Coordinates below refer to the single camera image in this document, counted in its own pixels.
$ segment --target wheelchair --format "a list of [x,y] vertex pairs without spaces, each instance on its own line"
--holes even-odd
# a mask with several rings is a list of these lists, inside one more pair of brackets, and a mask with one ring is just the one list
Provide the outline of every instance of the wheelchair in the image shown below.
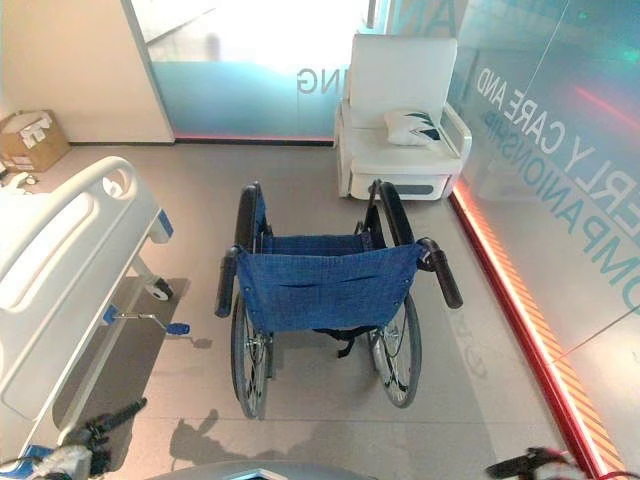
[[[389,248],[377,198],[395,244]],[[274,376],[274,334],[309,329],[346,341],[338,357],[366,335],[387,396],[396,407],[409,406],[422,362],[418,314],[409,293],[418,269],[436,273],[450,308],[462,306],[444,252],[429,238],[414,240],[391,183],[371,185],[365,219],[353,235],[316,236],[275,236],[259,183],[245,186],[216,300],[216,315],[228,317],[237,274],[231,371],[245,416],[264,418],[266,380]]]

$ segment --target white armchair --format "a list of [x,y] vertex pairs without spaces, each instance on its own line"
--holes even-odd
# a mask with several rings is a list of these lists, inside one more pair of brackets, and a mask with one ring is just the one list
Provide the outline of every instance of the white armchair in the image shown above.
[[[449,196],[471,149],[471,132],[446,102],[456,52],[450,38],[354,37],[336,114],[341,197],[368,199],[378,178],[392,182],[402,199]],[[384,113],[397,109],[429,113],[442,141],[426,147],[389,143]]]

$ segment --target bed caster wheel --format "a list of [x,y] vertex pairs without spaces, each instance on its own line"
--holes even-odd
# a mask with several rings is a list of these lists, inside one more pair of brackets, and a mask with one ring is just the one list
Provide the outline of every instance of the bed caster wheel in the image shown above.
[[161,302],[166,302],[173,296],[173,290],[163,278],[159,278],[153,285],[146,286],[147,291]]

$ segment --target white bed rail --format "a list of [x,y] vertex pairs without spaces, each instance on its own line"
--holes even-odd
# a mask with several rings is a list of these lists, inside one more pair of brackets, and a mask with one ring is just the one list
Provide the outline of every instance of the white bed rail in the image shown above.
[[[121,189],[107,192],[103,179],[117,172]],[[0,459],[16,457],[30,444],[55,443],[64,426],[54,425],[52,403],[119,281],[148,236],[156,242],[170,236],[164,212],[133,167],[107,157],[48,194],[46,206],[18,227],[0,253],[0,288],[82,196],[87,213],[50,245],[16,301],[0,306]]]

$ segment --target blue wheelchair seat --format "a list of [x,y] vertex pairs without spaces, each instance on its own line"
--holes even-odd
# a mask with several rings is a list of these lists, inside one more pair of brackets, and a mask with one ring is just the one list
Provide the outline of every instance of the blue wheelchair seat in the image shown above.
[[263,333],[384,327],[409,292],[425,249],[374,250],[358,235],[264,235],[261,253],[241,249],[238,280]]

